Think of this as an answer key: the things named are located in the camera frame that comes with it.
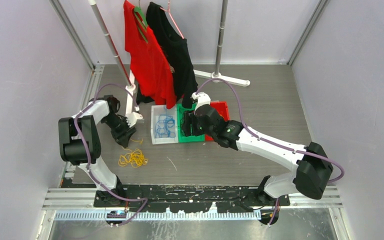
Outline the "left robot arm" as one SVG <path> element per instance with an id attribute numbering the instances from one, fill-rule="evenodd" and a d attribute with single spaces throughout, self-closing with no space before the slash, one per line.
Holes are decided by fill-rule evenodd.
<path id="1" fill-rule="evenodd" d="M 120 179 L 102 158 L 97 124 L 107 125 L 114 141 L 127 148 L 136 128 L 119 115 L 120 101 L 113 95 L 91 100 L 85 109 L 58 121 L 59 152 L 64 162 L 83 170 L 96 185 L 97 193 L 113 206 L 121 206 L 126 193 Z"/>

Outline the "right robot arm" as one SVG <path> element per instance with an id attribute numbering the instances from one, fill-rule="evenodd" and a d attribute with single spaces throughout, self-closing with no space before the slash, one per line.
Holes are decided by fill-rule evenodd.
<path id="1" fill-rule="evenodd" d="M 188 137 L 208 135 L 222 148 L 249 152 L 287 168 L 287 173 L 267 175 L 259 184 L 255 197 L 266 206 L 295 193 L 321 199 L 334 170 L 321 145 L 294 144 L 262 134 L 240 121 L 225 120 L 209 104 L 186 110 L 181 128 Z"/>

